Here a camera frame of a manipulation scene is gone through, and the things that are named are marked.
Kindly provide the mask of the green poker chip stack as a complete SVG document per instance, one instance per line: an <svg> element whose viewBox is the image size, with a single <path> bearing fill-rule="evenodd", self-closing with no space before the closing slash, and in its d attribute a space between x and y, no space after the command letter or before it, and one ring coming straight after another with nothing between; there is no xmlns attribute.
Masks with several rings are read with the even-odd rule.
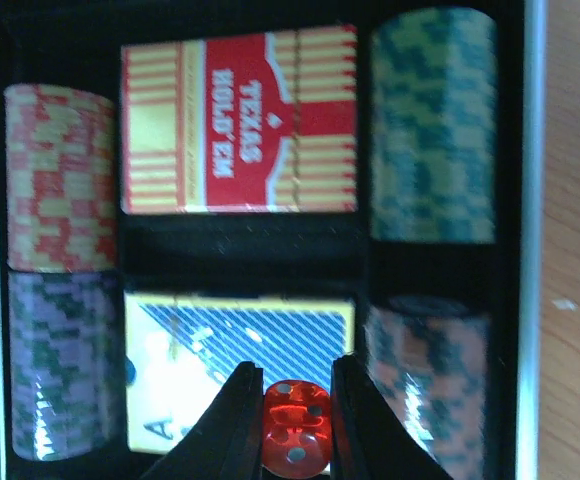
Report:
<svg viewBox="0 0 580 480"><path fill-rule="evenodd" d="M495 239L496 25L467 7L401 14L371 37L371 235Z"/></svg>

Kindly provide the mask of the orange poker chip stack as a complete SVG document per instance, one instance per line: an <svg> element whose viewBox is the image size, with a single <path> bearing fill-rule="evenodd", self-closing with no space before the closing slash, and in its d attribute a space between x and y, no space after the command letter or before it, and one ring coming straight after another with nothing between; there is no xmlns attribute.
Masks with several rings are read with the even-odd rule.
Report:
<svg viewBox="0 0 580 480"><path fill-rule="evenodd" d="M47 84L12 85L4 97L9 267L113 268L113 102Z"/></svg>

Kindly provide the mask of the red die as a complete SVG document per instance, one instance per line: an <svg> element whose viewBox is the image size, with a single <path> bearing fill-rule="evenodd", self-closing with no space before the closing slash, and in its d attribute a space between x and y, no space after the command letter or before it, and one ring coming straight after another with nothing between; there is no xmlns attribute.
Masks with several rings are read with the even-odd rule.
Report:
<svg viewBox="0 0 580 480"><path fill-rule="evenodd" d="M310 479L326 470L332 452L328 392L303 380L271 385L263 404L263 466L284 479Z"/></svg>

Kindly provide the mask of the brown poker chip stack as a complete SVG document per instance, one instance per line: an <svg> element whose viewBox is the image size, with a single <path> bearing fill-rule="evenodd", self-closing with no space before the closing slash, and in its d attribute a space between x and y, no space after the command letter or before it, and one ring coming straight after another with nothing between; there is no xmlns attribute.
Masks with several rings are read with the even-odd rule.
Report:
<svg viewBox="0 0 580 480"><path fill-rule="evenodd" d="M393 297L365 324L369 376L454 479L484 476L488 333L486 316L433 296Z"/></svg>

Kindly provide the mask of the red playing card box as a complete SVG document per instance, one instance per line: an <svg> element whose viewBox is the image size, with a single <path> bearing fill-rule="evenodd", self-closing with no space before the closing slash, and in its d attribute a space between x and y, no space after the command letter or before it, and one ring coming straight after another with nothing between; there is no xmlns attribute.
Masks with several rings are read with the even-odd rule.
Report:
<svg viewBox="0 0 580 480"><path fill-rule="evenodd" d="M351 25L124 47L123 210L354 211L356 53Z"/></svg>

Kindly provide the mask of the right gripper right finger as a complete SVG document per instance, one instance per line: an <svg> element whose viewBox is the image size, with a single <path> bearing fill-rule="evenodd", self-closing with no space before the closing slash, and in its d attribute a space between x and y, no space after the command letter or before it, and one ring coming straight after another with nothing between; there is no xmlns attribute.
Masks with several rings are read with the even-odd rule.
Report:
<svg viewBox="0 0 580 480"><path fill-rule="evenodd" d="M333 479L450 477L402 426L356 356L333 362L331 402Z"/></svg>

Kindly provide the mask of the blue playing card box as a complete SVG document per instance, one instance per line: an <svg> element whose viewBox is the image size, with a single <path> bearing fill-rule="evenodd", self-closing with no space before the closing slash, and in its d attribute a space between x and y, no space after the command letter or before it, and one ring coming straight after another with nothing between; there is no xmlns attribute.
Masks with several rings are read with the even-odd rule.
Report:
<svg viewBox="0 0 580 480"><path fill-rule="evenodd" d="M265 387L299 379L329 388L333 361L354 347L355 303L346 298L135 291L124 306L133 452L170 451L243 361L262 369Z"/></svg>

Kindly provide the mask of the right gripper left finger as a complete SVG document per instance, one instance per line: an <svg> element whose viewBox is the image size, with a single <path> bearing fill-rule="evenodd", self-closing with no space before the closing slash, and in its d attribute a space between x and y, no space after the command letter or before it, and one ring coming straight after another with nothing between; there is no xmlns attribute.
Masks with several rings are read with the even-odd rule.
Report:
<svg viewBox="0 0 580 480"><path fill-rule="evenodd" d="M263 400L263 370L240 363L191 431L141 478L261 478Z"/></svg>

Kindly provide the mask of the aluminium poker case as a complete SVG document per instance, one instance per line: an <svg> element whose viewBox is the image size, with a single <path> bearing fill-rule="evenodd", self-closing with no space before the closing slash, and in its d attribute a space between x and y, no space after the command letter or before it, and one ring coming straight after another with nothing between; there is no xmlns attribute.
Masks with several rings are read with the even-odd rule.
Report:
<svg viewBox="0 0 580 480"><path fill-rule="evenodd" d="M496 25L495 239L488 244L391 242L371 235L371 37L397 16L430 7L476 9ZM142 479L191 431L165 454L128 447L124 295L135 291L351 299L354 347L343 356L356 356L367 374L371 307L400 295L456 300L489 320L481 479L537 478L546 10L542 1L0 1L0 479ZM337 25L357 32L354 211L123 210L124 47ZM65 273L116 277L123 426L103 446L58 461L26 460L12 441L9 275L61 274L8 265L4 92L16 84L82 90L115 106L116 263Z"/></svg>

